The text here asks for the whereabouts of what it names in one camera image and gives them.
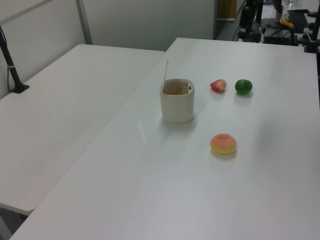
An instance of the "cup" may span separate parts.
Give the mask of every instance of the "cup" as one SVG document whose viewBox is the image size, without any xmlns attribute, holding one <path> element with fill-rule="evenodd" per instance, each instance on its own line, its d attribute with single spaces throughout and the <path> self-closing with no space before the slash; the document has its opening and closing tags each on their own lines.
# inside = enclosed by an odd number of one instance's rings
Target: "cup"
<svg viewBox="0 0 320 240">
<path fill-rule="evenodd" d="M 168 79 L 160 88 L 162 118 L 171 124 L 185 124 L 194 116 L 195 87 L 187 79 Z"/>
</svg>

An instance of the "floor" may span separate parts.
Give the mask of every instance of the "floor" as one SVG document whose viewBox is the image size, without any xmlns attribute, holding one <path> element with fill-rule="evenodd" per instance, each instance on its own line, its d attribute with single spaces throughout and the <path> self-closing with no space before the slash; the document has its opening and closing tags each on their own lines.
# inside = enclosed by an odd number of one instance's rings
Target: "floor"
<svg viewBox="0 0 320 240">
<path fill-rule="evenodd" d="M 216 24 L 216 40 L 232 41 L 232 38 L 239 27 L 240 22 L 239 13 L 234 21 L 218 21 Z"/>
<path fill-rule="evenodd" d="M 218 21 L 216 39 L 221 41 L 232 41 L 233 35 L 239 26 L 240 14 L 234 21 Z M 12 234 L 24 222 L 26 216 L 13 211 L 0 208 L 0 240 L 9 240 Z"/>
</svg>

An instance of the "lime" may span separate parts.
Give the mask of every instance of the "lime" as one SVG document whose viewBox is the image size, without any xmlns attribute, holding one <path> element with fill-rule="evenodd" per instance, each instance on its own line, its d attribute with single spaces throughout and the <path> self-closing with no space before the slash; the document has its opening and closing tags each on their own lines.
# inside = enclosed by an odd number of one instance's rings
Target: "lime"
<svg viewBox="0 0 320 240">
<path fill-rule="evenodd" d="M 252 83 L 249 80 L 240 79 L 235 83 L 235 90 L 240 95 L 246 95 L 252 90 Z"/>
</svg>

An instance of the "yellow object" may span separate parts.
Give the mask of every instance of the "yellow object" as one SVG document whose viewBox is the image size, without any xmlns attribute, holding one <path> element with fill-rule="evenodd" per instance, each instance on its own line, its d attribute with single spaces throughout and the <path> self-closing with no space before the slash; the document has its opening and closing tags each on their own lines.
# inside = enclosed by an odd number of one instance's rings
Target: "yellow object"
<svg viewBox="0 0 320 240">
<path fill-rule="evenodd" d="M 284 25 L 284 26 L 287 26 L 287 27 L 289 27 L 291 29 L 294 28 L 294 24 L 292 22 L 289 22 L 289 21 L 287 21 L 287 20 L 285 20 L 283 18 L 280 19 L 280 24 Z"/>
<path fill-rule="evenodd" d="M 237 142 L 231 135 L 222 133 L 211 139 L 210 147 L 218 154 L 231 154 L 236 150 Z"/>
</svg>

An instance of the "red apple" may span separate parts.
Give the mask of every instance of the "red apple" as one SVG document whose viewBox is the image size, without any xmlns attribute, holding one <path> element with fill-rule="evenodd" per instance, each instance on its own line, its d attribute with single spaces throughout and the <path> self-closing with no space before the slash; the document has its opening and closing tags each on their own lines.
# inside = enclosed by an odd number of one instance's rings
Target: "red apple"
<svg viewBox="0 0 320 240">
<path fill-rule="evenodd" d="M 213 91 L 220 93 L 226 89 L 227 82 L 224 79 L 219 79 L 217 81 L 212 82 L 210 86 Z"/>
</svg>

